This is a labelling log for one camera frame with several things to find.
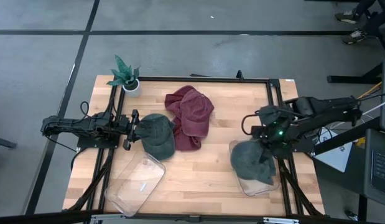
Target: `clear plastic container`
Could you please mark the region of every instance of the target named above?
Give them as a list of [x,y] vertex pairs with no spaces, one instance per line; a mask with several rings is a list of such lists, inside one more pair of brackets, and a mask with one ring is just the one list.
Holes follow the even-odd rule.
[[119,177],[105,190],[105,197],[125,216],[141,208],[165,174],[165,167],[144,151],[137,151]]
[[[257,141],[257,140],[235,140],[230,142],[230,156],[232,155],[234,147],[244,141]],[[276,175],[272,176],[271,179],[273,181],[273,184],[266,184],[264,182],[260,182],[258,180],[246,180],[238,177],[235,172],[236,178],[239,180],[239,184],[241,186],[242,191],[247,195],[247,196],[255,196],[259,194],[264,194],[268,193],[272,190],[275,190],[279,187],[279,170],[277,167],[277,164],[275,162],[275,168],[276,168]]]

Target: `shoe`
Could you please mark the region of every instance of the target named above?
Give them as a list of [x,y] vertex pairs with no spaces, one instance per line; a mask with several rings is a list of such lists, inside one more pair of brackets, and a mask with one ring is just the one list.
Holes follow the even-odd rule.
[[359,15],[355,12],[356,12],[356,9],[342,12],[342,13],[336,13],[335,17],[338,21],[348,22],[350,24],[356,24],[359,20]]
[[364,30],[358,29],[352,32],[350,35],[345,35],[341,37],[341,41],[345,44],[355,44],[364,39],[366,39],[366,32]]

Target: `wooden tabletop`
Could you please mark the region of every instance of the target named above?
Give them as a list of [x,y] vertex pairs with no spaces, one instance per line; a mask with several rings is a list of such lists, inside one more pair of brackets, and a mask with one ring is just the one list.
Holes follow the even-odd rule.
[[[89,114],[104,111],[111,87],[106,82],[111,75],[98,75],[90,100]],[[297,97],[293,80],[280,80],[284,100]],[[140,119],[151,113],[160,113],[172,119],[165,110],[165,95],[185,85],[192,85],[205,94],[215,109],[210,118],[208,136],[202,140],[202,148],[194,152],[176,151],[163,162],[166,173],[157,188],[140,208],[139,213],[201,214],[201,215],[285,215],[282,188],[266,194],[248,197],[242,193],[230,164],[229,143],[246,139],[241,130],[242,117],[268,105],[265,84],[260,83],[209,83],[209,82],[141,82],[142,94],[138,98],[124,99],[122,114],[131,115],[137,109]],[[116,92],[116,105],[120,88]],[[259,124],[258,118],[248,118],[245,128]],[[115,150],[109,185],[116,179],[136,151],[143,150],[141,141],[135,142],[130,151],[122,147]],[[76,159],[70,177],[63,208],[71,207],[92,180],[98,149],[91,148]],[[312,161],[304,154],[294,154],[299,185],[314,206],[323,212],[322,199]],[[98,186],[93,208],[98,207],[101,184]],[[292,210],[295,212],[293,190],[289,186]],[[118,212],[105,202],[105,212]]]

